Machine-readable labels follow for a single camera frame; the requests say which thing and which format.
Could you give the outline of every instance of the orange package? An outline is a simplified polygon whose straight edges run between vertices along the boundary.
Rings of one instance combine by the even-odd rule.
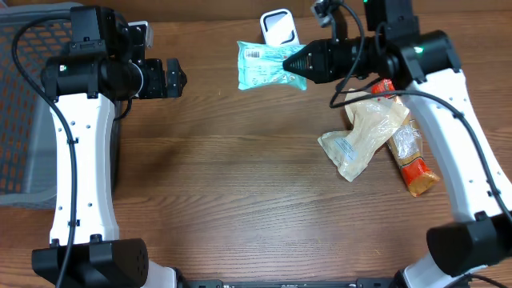
[[[384,79],[372,87],[372,93],[394,91],[393,83]],[[399,98],[395,101],[402,104]],[[417,123],[410,114],[402,126],[387,141],[409,192],[417,197],[441,180],[425,164],[422,155],[422,136]]]

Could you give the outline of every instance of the wooden table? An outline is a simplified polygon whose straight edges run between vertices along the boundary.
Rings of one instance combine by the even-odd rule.
[[[420,20],[454,40],[476,114],[512,175],[512,12]],[[303,43],[330,35],[313,18],[296,24]],[[122,238],[143,238],[154,261],[190,279],[391,277],[427,252],[429,227],[451,221],[444,185],[411,197],[386,148],[354,182],[339,176],[317,144],[347,129],[344,110],[328,107],[333,83],[238,90],[236,41],[260,42],[258,20],[158,23],[154,35],[147,56],[178,58],[189,83],[180,99],[135,102],[114,195]],[[437,168],[428,150],[426,161]],[[30,252],[47,247],[53,215],[0,209],[0,285],[49,286]],[[512,285],[511,271],[504,261],[482,273]]]

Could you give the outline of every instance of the plastic bag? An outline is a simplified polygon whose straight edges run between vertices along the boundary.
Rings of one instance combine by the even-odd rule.
[[[307,89],[307,80],[285,71],[282,63],[305,45],[268,46],[238,41],[238,88],[246,90],[270,84]]]
[[[393,83],[388,79],[382,80],[372,87],[373,93],[393,90]],[[395,101],[403,105],[399,98],[395,98]],[[415,197],[421,195],[441,180],[440,177],[425,164],[422,144],[422,135],[419,133],[418,125],[410,115],[407,116],[402,127],[387,141],[387,145],[391,153],[393,153],[394,160],[398,164],[407,189],[411,195]]]
[[[351,93],[346,100],[365,94]],[[326,133],[318,143],[338,172],[352,182],[368,166],[375,151],[400,128],[409,110],[386,98],[356,102],[345,109],[354,124],[352,131]]]

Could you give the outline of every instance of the green light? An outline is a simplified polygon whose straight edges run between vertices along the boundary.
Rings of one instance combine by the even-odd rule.
[[[414,52],[416,52],[417,54],[421,54],[421,53],[423,53],[423,51],[424,51],[423,47],[416,46],[414,48]]]

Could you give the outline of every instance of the white plastic bag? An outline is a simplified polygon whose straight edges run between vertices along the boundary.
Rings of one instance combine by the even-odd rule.
[[[350,93],[346,100],[366,95]],[[352,182],[368,166],[375,151],[400,128],[409,110],[386,98],[356,102],[345,107],[352,131],[329,132],[318,139],[338,172]]]

